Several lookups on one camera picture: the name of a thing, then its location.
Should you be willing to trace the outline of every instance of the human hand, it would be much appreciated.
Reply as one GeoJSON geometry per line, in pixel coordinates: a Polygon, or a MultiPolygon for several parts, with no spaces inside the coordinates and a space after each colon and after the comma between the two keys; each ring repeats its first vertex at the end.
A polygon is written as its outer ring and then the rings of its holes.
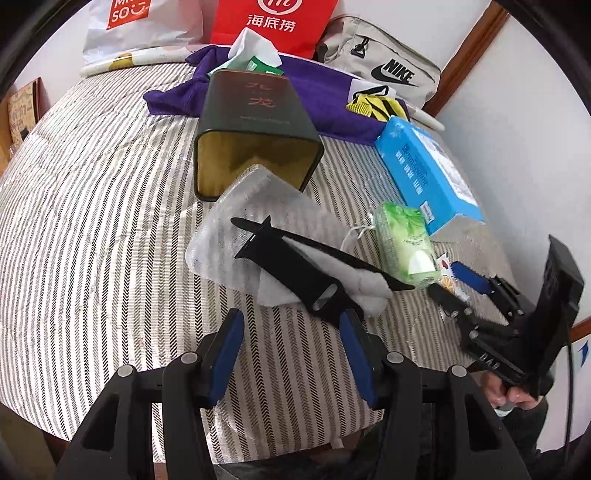
{"type": "Polygon", "coordinates": [[[503,385],[503,381],[489,371],[484,372],[482,375],[480,387],[493,408],[502,407],[509,401],[523,410],[531,410],[542,401],[542,397],[538,397],[536,400],[521,387],[507,389],[503,385]]]}

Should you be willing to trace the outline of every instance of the blue arrow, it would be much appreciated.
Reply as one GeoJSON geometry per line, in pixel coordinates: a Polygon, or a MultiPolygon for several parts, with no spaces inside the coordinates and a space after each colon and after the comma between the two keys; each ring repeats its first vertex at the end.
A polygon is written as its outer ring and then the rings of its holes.
{"type": "Polygon", "coordinates": [[[583,354],[583,359],[581,360],[581,367],[585,364],[585,360],[589,356],[589,341],[587,340],[584,345],[580,348],[579,352],[583,354]]]}

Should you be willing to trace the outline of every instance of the silver bolt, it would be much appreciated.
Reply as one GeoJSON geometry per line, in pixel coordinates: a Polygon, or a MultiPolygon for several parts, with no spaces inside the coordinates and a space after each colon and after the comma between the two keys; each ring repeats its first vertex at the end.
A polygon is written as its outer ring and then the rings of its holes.
{"type": "Polygon", "coordinates": [[[388,362],[391,364],[401,364],[404,362],[404,357],[401,353],[390,352],[388,355],[386,355],[386,360],[388,360],[388,362]]]}
{"type": "Polygon", "coordinates": [[[121,365],[117,369],[117,375],[119,375],[120,377],[124,377],[124,378],[130,376],[133,372],[134,372],[134,367],[132,367],[131,365],[121,365]]]}
{"type": "Polygon", "coordinates": [[[462,367],[461,365],[454,365],[452,367],[452,374],[455,375],[456,377],[465,377],[467,375],[467,371],[464,367],[462,367]]]}
{"type": "Polygon", "coordinates": [[[199,358],[197,356],[197,354],[195,352],[187,352],[184,353],[183,356],[181,357],[181,362],[184,364],[193,364],[197,361],[197,358],[199,358]]]}

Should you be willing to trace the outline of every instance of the red shopping bag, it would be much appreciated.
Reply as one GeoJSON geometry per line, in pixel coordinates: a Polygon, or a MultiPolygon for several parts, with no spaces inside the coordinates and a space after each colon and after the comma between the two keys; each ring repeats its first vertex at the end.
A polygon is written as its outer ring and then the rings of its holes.
{"type": "Polygon", "coordinates": [[[338,0],[220,0],[212,43],[231,45],[244,27],[282,53],[312,58],[338,0]]]}

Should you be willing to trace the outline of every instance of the blue box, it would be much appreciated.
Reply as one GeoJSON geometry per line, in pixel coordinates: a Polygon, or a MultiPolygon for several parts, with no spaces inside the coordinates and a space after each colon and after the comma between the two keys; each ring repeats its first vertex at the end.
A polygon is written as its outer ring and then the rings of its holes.
{"type": "Polygon", "coordinates": [[[457,241],[484,218],[451,159],[425,130],[393,116],[375,141],[407,205],[420,209],[433,240],[457,241]]]}

